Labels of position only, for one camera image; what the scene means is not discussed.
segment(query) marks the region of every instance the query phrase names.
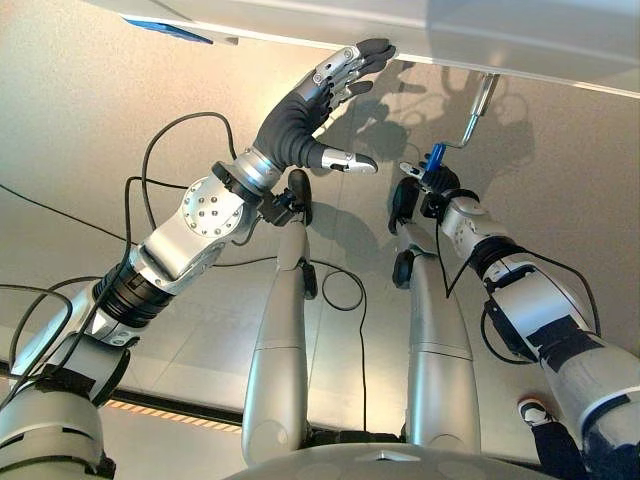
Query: silver metal cylinder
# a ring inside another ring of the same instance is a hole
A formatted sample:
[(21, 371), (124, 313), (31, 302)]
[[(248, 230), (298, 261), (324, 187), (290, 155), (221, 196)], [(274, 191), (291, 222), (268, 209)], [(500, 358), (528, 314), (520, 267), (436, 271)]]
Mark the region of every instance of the silver metal cylinder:
[[(418, 227), (408, 225), (399, 228), (402, 245), (416, 242)], [(471, 347), (456, 300), (445, 296), (437, 258), (416, 257), (411, 275), (407, 442), (477, 453), (480, 420)]]

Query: shoe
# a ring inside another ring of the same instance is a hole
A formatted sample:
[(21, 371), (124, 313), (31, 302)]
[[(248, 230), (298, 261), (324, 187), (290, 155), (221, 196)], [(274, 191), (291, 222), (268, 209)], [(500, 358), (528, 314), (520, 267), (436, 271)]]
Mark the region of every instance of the shoe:
[(553, 416), (545, 406), (535, 398), (524, 398), (518, 403), (518, 413), (522, 421), (530, 427), (537, 427), (545, 423), (553, 422)]

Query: robotic hand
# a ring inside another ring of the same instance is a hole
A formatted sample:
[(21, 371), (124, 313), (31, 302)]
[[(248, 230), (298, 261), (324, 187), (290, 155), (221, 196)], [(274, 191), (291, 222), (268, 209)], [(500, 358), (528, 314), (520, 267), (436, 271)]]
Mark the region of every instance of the robotic hand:
[(95, 407), (122, 378), (129, 348), (228, 242), (246, 236), (259, 209), (272, 214), (272, 223), (286, 223), (283, 204), (293, 199), (283, 202), (271, 189), (287, 167), (377, 171), (371, 158), (311, 135), (333, 108), (370, 90), (372, 82), (356, 80), (382, 70), (394, 53), (387, 40), (370, 39), (318, 65), (267, 116), (251, 147), (196, 180), (177, 211), (123, 265), (73, 299), (70, 318), (59, 313), (32, 338), (11, 373), (35, 379), (19, 385), (0, 410), (0, 472), (21, 479), (113, 476)]
[[(451, 170), (440, 166), (425, 172), (409, 164), (401, 168), (413, 178), (398, 186), (390, 229), (399, 223), (400, 233), (407, 232), (403, 227), (411, 223), (419, 190), (426, 190), (421, 213), (436, 219), (456, 254), (475, 270), (489, 295), (485, 312), (509, 350), (542, 367), (569, 425), (582, 440), (589, 468), (601, 475), (598, 478), (636, 478), (638, 358), (600, 337), (595, 310), (595, 332), (591, 329), (576, 296), (536, 263), (550, 260), (511, 239), (478, 196), (460, 188)], [(400, 263), (407, 262), (401, 255)], [(403, 273), (399, 280), (411, 277), (407, 266), (396, 265)]]
[(270, 159), (280, 171), (297, 165), (347, 173), (377, 172), (376, 163), (366, 155), (336, 150), (311, 135), (339, 104), (371, 90), (373, 82), (356, 80), (382, 70), (394, 54), (395, 47), (388, 40), (369, 39), (327, 58), (269, 113), (253, 151)]

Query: black cable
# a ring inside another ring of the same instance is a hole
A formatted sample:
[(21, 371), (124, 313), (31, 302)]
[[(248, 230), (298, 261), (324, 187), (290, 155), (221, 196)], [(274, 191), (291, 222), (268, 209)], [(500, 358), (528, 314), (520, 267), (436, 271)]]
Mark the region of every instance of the black cable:
[(447, 285), (447, 272), (444, 268), (444, 262), (442, 261), (442, 253), (440, 252), (439, 233), (440, 233), (440, 229), (438, 227), (438, 222), (436, 222), (436, 252), (438, 254), (438, 262), (440, 262), (440, 270), (442, 271), (442, 281), (444, 282), (445, 295), (446, 295), (446, 298), (449, 298), (453, 293), (453, 289), (458, 283), (458, 280), (460, 280), (460, 276), (462, 275), (462, 272), (464, 272), (465, 268), (469, 266), (469, 263), (471, 262), (471, 255), (469, 255), (469, 257), (464, 261), (464, 263), (460, 267), (460, 270), (458, 270), (458, 273), (456, 273), (456, 276), (454, 277), (453, 282), (451, 282), (451, 285)]
[[(101, 277), (95, 277), (95, 276), (70, 278), (68, 280), (63, 280), (62, 282), (58, 282), (55, 285), (51, 285), (47, 289), (47, 291), (53, 292), (66, 285), (71, 285), (72, 283), (90, 282), (92, 280), (100, 280), (100, 278)], [(33, 301), (33, 303), (29, 306), (27, 311), (24, 312), (24, 315), (22, 315), (22, 318), (18, 322), (18, 325), (16, 326), (16, 329), (13, 332), (13, 336), (11, 337), (11, 344), (9, 345), (9, 370), (13, 370), (13, 365), (15, 364), (15, 361), (16, 361), (16, 351), (18, 349), (18, 342), (20, 340), (20, 335), (22, 335), (22, 330), (27, 324), (27, 321), (29, 320), (29, 317), (31, 317), (31, 314), (33, 313), (33, 311), (38, 307), (38, 305), (40, 305), (40, 302), (42, 302), (45, 298), (47, 298), (46, 294), (42, 294), (38, 298), (36, 298)]]
[(148, 182), (147, 168), (149, 167), (149, 157), (151, 156), (153, 147), (155, 146), (156, 143), (158, 143), (158, 140), (160, 140), (162, 136), (165, 133), (167, 133), (167, 131), (171, 130), (176, 125), (184, 122), (185, 120), (190, 120), (192, 118), (198, 118), (198, 117), (215, 117), (221, 120), (222, 123), (224, 123), (224, 127), (227, 130), (227, 142), (229, 144), (229, 153), (231, 154), (231, 157), (234, 160), (236, 159), (236, 151), (235, 151), (235, 148), (233, 147), (233, 132), (231, 131), (231, 125), (229, 124), (229, 120), (227, 120), (227, 118), (221, 113), (218, 113), (218, 112), (190, 113), (188, 115), (183, 115), (182, 117), (176, 118), (172, 122), (169, 122), (167, 125), (162, 127), (162, 129), (160, 129), (160, 131), (156, 133), (154, 137), (151, 139), (151, 141), (149, 142), (149, 145), (147, 145), (147, 150), (145, 151), (144, 159), (142, 160), (142, 173), (141, 173), (142, 201), (144, 202), (144, 208), (147, 212), (147, 218), (149, 219), (149, 224), (151, 225), (152, 230), (156, 229), (156, 221), (153, 218), (153, 212), (151, 211), (151, 204), (149, 203), (149, 193), (147, 192), (147, 182)]
[[(142, 180), (142, 177), (139, 177), (139, 176), (135, 176), (135, 177), (131, 177), (131, 178), (134, 179), (134, 180)], [(160, 185), (162, 187), (175, 188), (175, 189), (179, 189), (179, 190), (186, 190), (187, 188), (189, 188), (189, 187), (185, 187), (184, 185), (174, 185), (173, 183), (161, 182), (160, 180), (154, 180), (152, 178), (147, 178), (147, 182), (152, 183), (154, 185)], [(98, 230), (98, 231), (100, 231), (102, 233), (106, 233), (107, 235), (109, 235), (111, 237), (114, 237), (114, 238), (117, 238), (118, 240), (126, 241), (126, 238), (118, 235), (117, 233), (111, 232), (111, 231), (107, 230), (106, 228), (100, 227), (99, 225), (94, 225), (93, 223), (87, 222), (86, 220), (82, 220), (81, 218), (78, 218), (78, 217), (75, 217), (75, 216), (73, 216), (73, 215), (71, 215), (69, 213), (63, 212), (62, 210), (58, 210), (57, 208), (53, 208), (53, 207), (50, 207), (49, 205), (46, 205), (44, 203), (38, 202), (36, 200), (33, 200), (33, 199), (27, 197), (26, 195), (23, 195), (23, 194), (15, 191), (15, 190), (5, 186), (5, 185), (0, 184), (0, 188), (6, 190), (7, 192), (15, 195), (18, 198), (21, 198), (22, 200), (25, 200), (28, 203), (31, 203), (33, 205), (37, 205), (37, 206), (42, 207), (42, 208), (44, 208), (46, 210), (49, 210), (49, 211), (52, 211), (52, 212), (57, 213), (59, 215), (62, 215), (63, 217), (67, 217), (70, 220), (75, 220), (78, 223), (86, 225), (87, 227), (91, 227), (91, 228), (93, 228), (95, 230)]]
[(584, 286), (584, 289), (587, 292), (587, 296), (589, 297), (589, 303), (591, 304), (591, 310), (593, 312), (594, 330), (596, 331), (596, 335), (601, 337), (602, 336), (602, 329), (600, 327), (600, 315), (598, 314), (598, 307), (596, 305), (595, 296), (593, 295), (593, 291), (591, 290), (591, 286), (589, 285), (589, 282), (587, 281), (586, 277), (584, 275), (582, 275), (582, 273), (580, 273), (578, 270), (576, 270), (573, 267), (570, 267), (569, 265), (565, 265), (564, 263), (558, 262), (557, 260), (554, 260), (554, 259), (549, 258), (549, 257), (545, 257), (544, 255), (540, 255), (539, 253), (532, 252), (531, 250), (525, 249), (524, 251), (526, 253), (528, 253), (529, 255), (533, 255), (534, 257), (539, 258), (540, 260), (543, 260), (543, 261), (545, 261), (547, 263), (550, 263), (552, 265), (555, 265), (556, 267), (563, 268), (563, 269), (573, 273), (576, 277), (578, 277), (580, 279), (580, 281), (582, 282), (582, 285)]
[(238, 263), (216, 263), (212, 266), (214, 267), (221, 267), (221, 268), (227, 268), (227, 267), (242, 267), (243, 265), (251, 265), (252, 263), (258, 263), (258, 262), (264, 262), (266, 260), (275, 260), (276, 257), (271, 256), (271, 257), (262, 257), (262, 258), (254, 258), (253, 260), (246, 260), (244, 262), (238, 262)]
[(249, 228), (249, 233), (247, 234), (247, 238), (245, 238), (241, 242), (236, 242), (235, 240), (231, 240), (231, 243), (233, 243), (236, 247), (244, 247), (247, 243), (251, 241), (251, 237), (253, 237), (253, 231), (256, 229), (256, 226), (258, 225), (258, 222), (260, 222), (260, 220), (262, 220), (262, 217), (258, 215), (256, 219), (253, 221), (253, 223), (251, 224), (251, 227)]
[(368, 301), (367, 301), (367, 289), (364, 287), (364, 283), (362, 283), (362, 280), (360, 279), (360, 277), (358, 277), (355, 273), (352, 273), (348, 270), (345, 270), (342, 267), (339, 267), (338, 265), (334, 265), (332, 263), (329, 262), (325, 262), (322, 260), (314, 260), (311, 259), (311, 261), (313, 263), (318, 263), (320, 265), (324, 265), (326, 267), (330, 267), (333, 268), (337, 271), (340, 271), (342, 273), (344, 273), (345, 275), (349, 276), (358, 286), (358, 288), (360, 289), (360, 299), (358, 300), (358, 302), (356, 304), (354, 304), (351, 307), (339, 307), (336, 304), (334, 304), (333, 302), (331, 302), (328, 298), (327, 295), (325, 293), (325, 282), (327, 280), (327, 278), (331, 275), (333, 275), (335, 272), (328, 274), (327, 276), (325, 276), (324, 280), (322, 281), (322, 296), (325, 299), (325, 301), (331, 305), (333, 308), (340, 310), (340, 311), (351, 311), (351, 310), (355, 310), (356, 308), (358, 308), (358, 306), (361, 303), (364, 303), (363, 305), (363, 309), (362, 309), (362, 319), (360, 320), (360, 327), (358, 329), (358, 332), (360, 334), (360, 348), (361, 348), (361, 367), (362, 367), (362, 429), (364, 431), (367, 431), (367, 377), (366, 377), (366, 359), (365, 359), (365, 348), (364, 348), (364, 335), (362, 333), (362, 329), (364, 327), (364, 321), (367, 317), (367, 306), (368, 306)]
[(80, 343), (80, 340), (82, 339), (85, 330), (89, 327), (89, 325), (93, 321), (93, 317), (98, 311), (98, 308), (100, 308), (102, 301), (107, 295), (111, 293), (111, 288), (113, 287), (118, 277), (120, 276), (120, 273), (124, 270), (124, 268), (127, 265), (127, 262), (129, 261), (129, 253), (131, 252), (131, 208), (129, 204), (129, 191), (131, 189), (131, 182), (133, 182), (134, 180), (136, 180), (136, 177), (129, 177), (127, 178), (127, 181), (125, 182), (125, 185), (124, 185), (125, 247), (124, 247), (124, 251), (122, 252), (122, 259), (118, 264), (117, 270), (111, 277), (111, 280), (107, 282), (107, 284), (105, 285), (105, 288), (102, 290), (100, 295), (98, 295), (98, 298), (95, 299), (93, 306), (91, 307), (91, 309), (89, 310), (89, 313), (87, 313), (87, 316), (82, 322), (82, 326), (76, 333), (73, 339), (73, 343), (67, 350), (67, 353), (64, 355), (62, 360), (58, 363), (58, 365), (56, 365), (51, 370), (49, 375), (54, 375), (56, 372), (64, 368), (65, 364), (69, 361), (69, 358), (71, 358), (71, 355), (73, 355), (74, 350), (77, 348), (78, 344)]
[(5, 186), (5, 185), (0, 184), (0, 188), (2, 188), (3, 190), (6, 190), (7, 192), (15, 195), (16, 197), (19, 197), (19, 198), (21, 198), (21, 199), (23, 199), (23, 200), (25, 200), (25, 201), (33, 204), (33, 205), (37, 205), (39, 207), (46, 208), (47, 210), (50, 210), (50, 211), (52, 211), (54, 213), (57, 213), (58, 215), (62, 215), (63, 217), (67, 217), (67, 218), (69, 218), (71, 220), (75, 220), (78, 223), (82, 223), (83, 225), (86, 225), (87, 227), (95, 228), (96, 230), (99, 230), (102, 233), (106, 233), (107, 235), (110, 235), (110, 236), (112, 236), (114, 238), (117, 238), (118, 240), (124, 240), (124, 237), (121, 237), (117, 233), (110, 232), (109, 230), (107, 230), (105, 228), (102, 228), (102, 227), (100, 227), (98, 225), (94, 225), (93, 223), (87, 222), (86, 220), (82, 220), (81, 218), (74, 217), (73, 215), (70, 215), (70, 214), (65, 213), (65, 212), (63, 212), (61, 210), (58, 210), (57, 208), (53, 208), (53, 207), (50, 207), (48, 205), (45, 205), (44, 203), (40, 203), (40, 202), (38, 202), (36, 200), (33, 200), (33, 199), (29, 198), (29, 197), (26, 197), (25, 195), (22, 195), (21, 193), (16, 192), (15, 190), (13, 190), (13, 189)]
[(501, 360), (505, 363), (510, 363), (511, 365), (529, 365), (534, 363), (526, 360), (515, 360), (515, 359), (503, 357), (502, 355), (500, 355), (493, 348), (493, 346), (491, 346), (491, 344), (489, 343), (489, 339), (487, 338), (486, 325), (485, 325), (486, 319), (487, 319), (487, 310), (485, 309), (482, 311), (482, 316), (480, 317), (480, 334), (482, 335), (482, 340), (484, 341), (484, 344), (487, 347), (487, 350), (489, 350), (494, 357), (496, 357), (498, 360)]
[(60, 323), (60, 325), (56, 329), (55, 334), (47, 341), (47, 343), (45, 344), (44, 348), (42, 348), (38, 352), (38, 354), (34, 357), (34, 359), (31, 361), (31, 363), (27, 366), (27, 368), (24, 370), (24, 372), (20, 375), (20, 377), (18, 378), (18, 381), (14, 384), (14, 386), (11, 389), (11, 391), (9, 392), (9, 394), (6, 396), (6, 398), (0, 404), (0, 410), (2, 410), (11, 401), (11, 399), (13, 399), (13, 397), (18, 393), (18, 390), (20, 390), (20, 388), (22, 388), (22, 386), (30, 379), (31, 372), (33, 371), (35, 366), (38, 364), (38, 362), (40, 362), (40, 359), (42, 359), (42, 357), (44, 356), (46, 351), (49, 350), (51, 345), (53, 345), (55, 340), (58, 338), (58, 335), (60, 335), (60, 333), (62, 333), (62, 330), (67, 326), (67, 323), (69, 322), (69, 319), (71, 318), (71, 315), (73, 313), (73, 306), (71, 304), (71, 301), (67, 297), (65, 297), (64, 295), (62, 295), (62, 294), (60, 294), (58, 292), (52, 292), (50, 290), (46, 290), (44, 288), (31, 287), (31, 286), (27, 286), (27, 285), (14, 285), (14, 284), (9, 284), (9, 283), (3, 283), (3, 284), (0, 284), (0, 289), (18, 290), (18, 291), (25, 291), (25, 292), (35, 292), (35, 293), (41, 293), (43, 295), (50, 295), (50, 296), (56, 297), (59, 300), (61, 300), (62, 302), (64, 302), (65, 306), (67, 307), (67, 313), (65, 314), (64, 318), (62, 319), (62, 322)]
[[(462, 272), (464, 271), (465, 268), (467, 268), (469, 266), (469, 263), (471, 262), (471, 255), (469, 256), (469, 258), (467, 258), (465, 260), (465, 262), (462, 264), (462, 267), (460, 267), (460, 270), (458, 271), (458, 273), (456, 274), (455, 278), (453, 279), (453, 282), (451, 283), (451, 286), (447, 286), (447, 273), (445, 271), (444, 268), (444, 263), (442, 262), (442, 255), (440, 254), (440, 236), (439, 236), (439, 232), (440, 229), (438, 227), (438, 222), (436, 222), (436, 250), (438, 253), (438, 261), (440, 262), (440, 270), (442, 271), (442, 280), (444, 281), (444, 287), (445, 287), (445, 292), (447, 295), (447, 298), (449, 298), (449, 296), (451, 295), (451, 293), (453, 292), (453, 287), (455, 287), (456, 283), (458, 282), (458, 279), (460, 278), (460, 275), (462, 275)], [(596, 305), (596, 299), (595, 296), (593, 295), (593, 291), (591, 290), (591, 285), (589, 285), (589, 282), (587, 281), (586, 277), (580, 273), (580, 271), (576, 270), (573, 267), (570, 267), (569, 265), (566, 265), (562, 262), (558, 262), (557, 260), (554, 260), (552, 258), (549, 257), (545, 257), (544, 255), (541, 255), (539, 253), (533, 252), (531, 250), (528, 250), (526, 248), (523, 248), (523, 252), (524, 253), (528, 253), (529, 255), (532, 255), (536, 258), (539, 258), (540, 260), (543, 260), (545, 262), (548, 262), (552, 265), (555, 265), (557, 267), (563, 268), (571, 273), (573, 273), (576, 277), (578, 277), (580, 279), (580, 281), (582, 282), (582, 285), (584, 286), (584, 289), (587, 292), (587, 296), (589, 297), (589, 303), (591, 304), (591, 311), (593, 312), (593, 328), (595, 330), (596, 335), (598, 335), (599, 337), (602, 336), (602, 327), (600, 325), (600, 315), (598, 314), (598, 306)], [(551, 283), (553, 283), (558, 290), (560, 290), (560, 292), (562, 292), (562, 289), (556, 285), (556, 283), (549, 278), (549, 281), (551, 281)], [(571, 303), (571, 305), (575, 307), (575, 305), (573, 304), (573, 302), (567, 298), (567, 301), (569, 303)]]
[[(228, 267), (240, 267), (243, 265), (251, 265), (253, 263), (258, 263), (258, 262), (263, 262), (265, 260), (274, 260), (278, 257), (276, 256), (271, 256), (271, 257), (262, 257), (262, 258), (256, 258), (253, 260), (246, 260), (243, 262), (237, 262), (237, 263), (218, 263), (213, 265), (214, 267), (222, 267), (222, 268), (228, 268)], [(341, 312), (350, 312), (355, 310), (356, 308), (358, 308), (361, 304), (364, 304), (363, 306), (363, 310), (362, 310), (362, 319), (360, 320), (360, 327), (358, 329), (358, 332), (360, 334), (360, 349), (361, 349), (361, 359), (362, 359), (362, 394), (363, 394), (363, 400), (362, 400), (362, 426), (363, 426), (363, 430), (367, 430), (367, 376), (366, 376), (366, 356), (365, 356), (365, 346), (364, 346), (364, 334), (363, 334), (363, 328), (364, 328), (364, 322), (365, 319), (367, 317), (367, 307), (368, 307), (368, 300), (367, 300), (367, 289), (364, 286), (364, 283), (362, 282), (362, 280), (360, 279), (360, 277), (358, 277), (355, 273), (350, 272), (349, 270), (346, 270), (338, 265), (335, 265), (333, 263), (329, 263), (329, 262), (325, 262), (324, 260), (317, 260), (317, 259), (311, 259), (312, 263), (317, 263), (319, 265), (324, 265), (325, 267), (329, 267), (329, 268), (333, 268), (335, 270), (335, 272), (330, 272), (327, 275), (325, 275), (323, 281), (322, 281), (322, 297), (324, 298), (325, 302), (327, 302), (332, 308), (335, 308), (336, 310), (339, 310)], [(356, 285), (358, 286), (358, 288), (360, 289), (360, 298), (359, 300), (353, 304), (350, 305), (348, 307), (342, 307), (340, 305), (335, 304), (334, 302), (332, 302), (331, 300), (329, 300), (329, 297), (327, 296), (327, 293), (325, 291), (325, 284), (327, 282), (327, 279), (329, 277), (331, 277), (332, 275), (335, 275), (336, 273), (344, 273), (345, 275), (347, 275), (349, 278), (351, 278)]]
[[(362, 303), (362, 300), (364, 299), (364, 294), (362, 293), (363, 290), (360, 289), (360, 298), (353, 305), (349, 305), (348, 307), (341, 307), (340, 305), (336, 305), (331, 300), (329, 300), (329, 297), (327, 296), (327, 292), (325, 291), (325, 285), (327, 283), (327, 280), (329, 280), (329, 278), (331, 278), (333, 275), (335, 275), (337, 273), (343, 273), (345, 275), (349, 275), (348, 273), (344, 272), (341, 269), (340, 270), (334, 270), (333, 272), (328, 273), (327, 275), (325, 275), (324, 279), (322, 280), (322, 297), (326, 300), (326, 302), (329, 305), (331, 305), (332, 308), (335, 308), (336, 310), (338, 310), (340, 312), (351, 312), (352, 310), (355, 310), (356, 308), (358, 308), (360, 306), (360, 304)], [(353, 278), (353, 277), (351, 277), (351, 278), (352, 278), (352, 280), (354, 280), (358, 284), (358, 287), (360, 287), (360, 284), (358, 283), (358, 281), (355, 280), (355, 278)]]

